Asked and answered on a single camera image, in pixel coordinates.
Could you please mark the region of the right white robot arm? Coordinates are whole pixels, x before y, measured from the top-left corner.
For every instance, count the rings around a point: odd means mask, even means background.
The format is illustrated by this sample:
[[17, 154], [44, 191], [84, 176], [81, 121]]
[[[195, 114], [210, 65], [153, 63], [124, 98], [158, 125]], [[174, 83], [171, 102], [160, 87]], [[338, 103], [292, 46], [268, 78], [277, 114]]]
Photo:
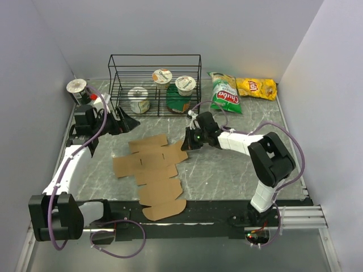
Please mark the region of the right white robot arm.
[[252, 209], [248, 211], [248, 220], [255, 226], [262, 225], [268, 218], [267, 210], [273, 205], [279, 186], [296, 168], [280, 137], [274, 132], [253, 135], [223, 129], [210, 112], [195, 114], [189, 110], [187, 116], [191, 123], [185, 129], [182, 151], [197, 150], [207, 143], [220, 150], [232, 150], [250, 157], [259, 181], [250, 200]]

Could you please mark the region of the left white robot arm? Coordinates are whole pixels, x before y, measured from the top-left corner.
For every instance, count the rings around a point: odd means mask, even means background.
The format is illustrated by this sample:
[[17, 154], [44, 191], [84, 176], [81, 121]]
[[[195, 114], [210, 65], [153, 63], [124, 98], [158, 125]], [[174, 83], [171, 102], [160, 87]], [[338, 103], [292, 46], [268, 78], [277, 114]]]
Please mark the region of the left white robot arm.
[[107, 200], [77, 202], [74, 194], [95, 153], [99, 137], [128, 133], [139, 125], [139, 121], [120, 107], [115, 112], [91, 105], [75, 109], [63, 160], [46, 189], [40, 195], [33, 195], [28, 203], [37, 241], [77, 240], [83, 229], [93, 222], [100, 228], [111, 224], [112, 213]]

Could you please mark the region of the brown cardboard box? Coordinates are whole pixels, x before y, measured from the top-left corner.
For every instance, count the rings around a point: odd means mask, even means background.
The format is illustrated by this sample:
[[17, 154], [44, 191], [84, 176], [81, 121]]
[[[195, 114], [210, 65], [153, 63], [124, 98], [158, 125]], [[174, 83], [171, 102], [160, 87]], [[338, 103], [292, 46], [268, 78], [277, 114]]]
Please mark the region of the brown cardboard box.
[[188, 159], [182, 144], [169, 144], [165, 134], [158, 134], [130, 141], [130, 154], [113, 158], [117, 178], [135, 178], [142, 213], [150, 221], [178, 215], [187, 206], [187, 200], [180, 198], [183, 188], [176, 167]]

